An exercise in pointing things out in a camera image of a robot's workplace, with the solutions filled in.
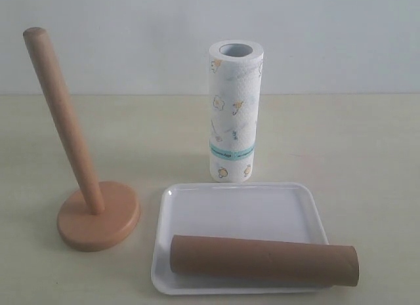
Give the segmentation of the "patterned paper towel roll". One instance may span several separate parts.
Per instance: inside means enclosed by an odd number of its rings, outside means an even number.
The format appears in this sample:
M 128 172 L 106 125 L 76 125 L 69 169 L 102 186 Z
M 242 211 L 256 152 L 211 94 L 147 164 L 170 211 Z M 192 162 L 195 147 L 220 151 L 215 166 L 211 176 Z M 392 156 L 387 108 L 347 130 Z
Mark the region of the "patterned paper towel roll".
M 209 170 L 217 182 L 251 177 L 264 51 L 253 41 L 226 40 L 209 48 Z

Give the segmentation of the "brown cardboard tube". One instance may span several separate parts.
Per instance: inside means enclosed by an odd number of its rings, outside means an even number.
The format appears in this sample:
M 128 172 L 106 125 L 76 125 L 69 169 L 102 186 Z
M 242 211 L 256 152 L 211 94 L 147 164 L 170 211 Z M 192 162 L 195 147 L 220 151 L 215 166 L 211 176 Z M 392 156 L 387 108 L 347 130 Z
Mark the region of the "brown cardboard tube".
M 172 272 L 237 279 L 355 287 L 359 263 L 353 246 L 175 235 Z

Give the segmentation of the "wooden paper towel holder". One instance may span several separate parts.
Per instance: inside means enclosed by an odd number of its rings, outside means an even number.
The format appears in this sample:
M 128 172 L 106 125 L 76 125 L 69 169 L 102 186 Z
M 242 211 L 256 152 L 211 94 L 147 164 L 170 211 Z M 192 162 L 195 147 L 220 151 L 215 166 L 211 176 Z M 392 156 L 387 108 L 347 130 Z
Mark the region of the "wooden paper towel holder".
M 98 180 L 49 34 L 32 27 L 22 36 L 79 185 L 58 212 L 58 233 L 65 244 L 79 251 L 109 249 L 121 243 L 139 221 L 136 192 L 124 183 Z

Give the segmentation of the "white plastic tray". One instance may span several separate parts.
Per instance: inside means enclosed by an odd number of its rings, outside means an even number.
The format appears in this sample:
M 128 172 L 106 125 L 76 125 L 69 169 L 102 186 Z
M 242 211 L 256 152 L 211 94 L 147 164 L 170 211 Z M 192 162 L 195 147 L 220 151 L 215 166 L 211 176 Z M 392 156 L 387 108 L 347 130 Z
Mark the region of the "white plastic tray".
M 151 280 L 166 295 L 316 293 L 322 286 L 179 275 L 169 264 L 174 235 L 328 243 L 308 188 L 296 182 L 175 184 L 162 194 Z

